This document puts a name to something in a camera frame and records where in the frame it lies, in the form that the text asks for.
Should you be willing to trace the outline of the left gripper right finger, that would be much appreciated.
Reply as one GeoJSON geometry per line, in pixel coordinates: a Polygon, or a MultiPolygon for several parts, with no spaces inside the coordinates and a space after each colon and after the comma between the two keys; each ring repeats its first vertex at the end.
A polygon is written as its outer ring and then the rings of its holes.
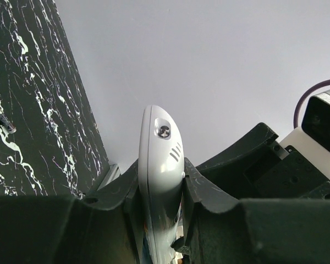
{"type": "Polygon", "coordinates": [[[330,200],[238,200],[185,161],[191,263],[330,263],[330,200]]]}

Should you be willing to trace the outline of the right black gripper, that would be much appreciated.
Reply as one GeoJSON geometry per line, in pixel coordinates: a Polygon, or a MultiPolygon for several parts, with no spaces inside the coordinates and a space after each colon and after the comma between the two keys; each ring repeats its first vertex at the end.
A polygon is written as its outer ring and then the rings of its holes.
{"type": "Polygon", "coordinates": [[[330,200],[330,180],[292,146],[258,123],[237,142],[196,169],[235,198],[330,200]]]}

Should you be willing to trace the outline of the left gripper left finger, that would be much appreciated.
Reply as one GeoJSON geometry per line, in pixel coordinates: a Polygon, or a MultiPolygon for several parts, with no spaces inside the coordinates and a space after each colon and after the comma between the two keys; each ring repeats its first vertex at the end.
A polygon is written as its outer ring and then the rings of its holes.
{"type": "Polygon", "coordinates": [[[84,199],[0,196],[0,263],[139,263],[138,164],[84,199]]]}

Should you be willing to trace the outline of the white remote control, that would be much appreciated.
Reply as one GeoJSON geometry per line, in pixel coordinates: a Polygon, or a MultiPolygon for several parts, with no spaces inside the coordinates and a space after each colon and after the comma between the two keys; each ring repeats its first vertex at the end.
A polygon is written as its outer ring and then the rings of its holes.
{"type": "Polygon", "coordinates": [[[145,108],[140,133],[138,182],[145,230],[153,263],[171,263],[177,237],[185,177],[182,136],[163,108],[145,108]]]}

